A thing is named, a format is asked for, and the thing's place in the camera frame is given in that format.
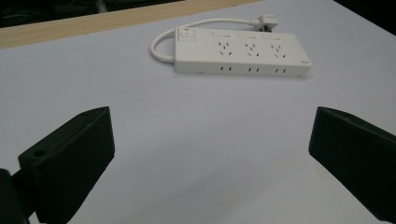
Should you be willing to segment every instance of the plug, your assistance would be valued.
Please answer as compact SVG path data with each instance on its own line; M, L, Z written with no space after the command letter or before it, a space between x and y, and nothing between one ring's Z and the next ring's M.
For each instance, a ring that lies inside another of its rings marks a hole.
M259 23L254 26L255 31L272 32L278 24L276 15L261 15L257 20Z

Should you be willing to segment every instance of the white tabletop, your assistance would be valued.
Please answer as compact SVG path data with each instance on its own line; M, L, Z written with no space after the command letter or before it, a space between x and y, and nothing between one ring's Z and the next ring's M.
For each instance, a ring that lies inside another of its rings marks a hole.
M170 28L261 14L297 36L313 63L306 78L175 74L149 55ZM320 105L396 133L395 58L394 35L332 0L268 0L1 49L0 167L14 174L24 150L108 105L116 155L70 223L379 223L308 144Z

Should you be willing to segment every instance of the electrical outlet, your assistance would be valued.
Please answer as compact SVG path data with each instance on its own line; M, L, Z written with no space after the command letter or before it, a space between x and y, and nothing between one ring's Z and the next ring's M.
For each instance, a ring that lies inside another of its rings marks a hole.
M312 66L292 34L178 27L175 71L303 77Z

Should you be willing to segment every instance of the power strip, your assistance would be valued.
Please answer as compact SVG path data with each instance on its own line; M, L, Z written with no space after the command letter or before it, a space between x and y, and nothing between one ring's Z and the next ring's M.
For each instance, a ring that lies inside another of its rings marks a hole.
M177 27L175 72L303 77L312 66L292 34Z

